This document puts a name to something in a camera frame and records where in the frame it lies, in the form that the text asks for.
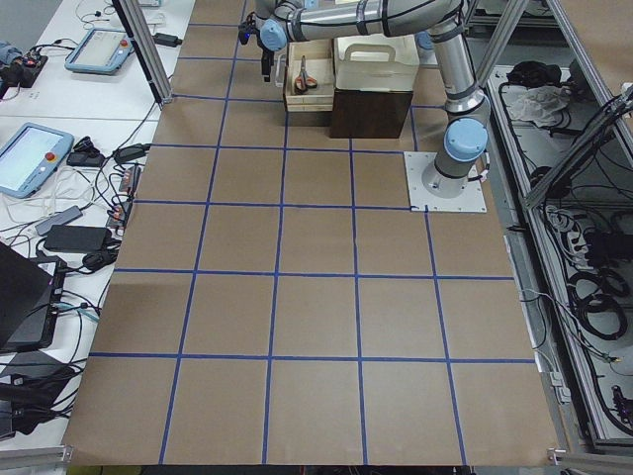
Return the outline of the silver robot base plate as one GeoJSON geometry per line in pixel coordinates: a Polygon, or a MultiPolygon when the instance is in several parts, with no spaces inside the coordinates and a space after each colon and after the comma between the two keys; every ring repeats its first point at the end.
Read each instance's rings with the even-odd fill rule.
{"type": "Polygon", "coordinates": [[[404,152],[409,208],[428,213],[485,213],[477,166],[473,164],[466,177],[447,178],[436,170],[435,156],[435,152],[404,152]]]}

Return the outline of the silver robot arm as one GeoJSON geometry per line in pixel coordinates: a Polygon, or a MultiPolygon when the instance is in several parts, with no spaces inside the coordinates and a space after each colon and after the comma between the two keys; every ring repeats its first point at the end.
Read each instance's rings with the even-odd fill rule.
{"type": "Polygon", "coordinates": [[[414,35],[418,57],[421,65],[436,66],[436,56],[433,43],[428,31],[418,32],[414,35]]]}
{"type": "Polygon", "coordinates": [[[446,95],[448,127],[434,169],[446,179],[468,176],[488,142],[490,101],[482,89],[464,35],[461,1],[356,1],[325,7],[306,1],[257,1],[238,26],[238,39],[255,37],[262,58],[289,43],[382,34],[428,32],[446,95]]]}

